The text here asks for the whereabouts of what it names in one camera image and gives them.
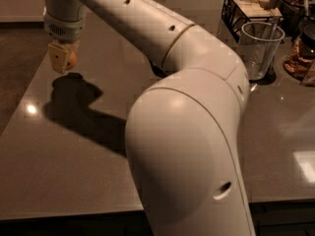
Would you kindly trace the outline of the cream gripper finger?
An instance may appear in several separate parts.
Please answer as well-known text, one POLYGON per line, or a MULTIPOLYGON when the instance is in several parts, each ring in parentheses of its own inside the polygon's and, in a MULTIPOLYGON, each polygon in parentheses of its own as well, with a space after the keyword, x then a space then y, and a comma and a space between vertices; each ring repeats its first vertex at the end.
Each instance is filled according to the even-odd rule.
POLYGON ((60 74, 69 71, 66 69, 66 65, 72 52, 75 52, 75 48, 72 44, 61 43, 57 40, 53 40, 49 43, 48 54, 52 69, 60 74))

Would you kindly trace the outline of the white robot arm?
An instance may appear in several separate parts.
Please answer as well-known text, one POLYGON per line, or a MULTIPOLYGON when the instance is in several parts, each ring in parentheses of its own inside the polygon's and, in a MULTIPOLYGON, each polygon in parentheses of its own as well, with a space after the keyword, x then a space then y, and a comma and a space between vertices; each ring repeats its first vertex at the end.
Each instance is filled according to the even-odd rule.
POLYGON ((255 236, 239 166, 238 126, 249 94, 238 55, 154 0, 45 0, 44 23, 70 68, 93 11, 166 76, 133 104, 125 147, 155 236, 255 236))

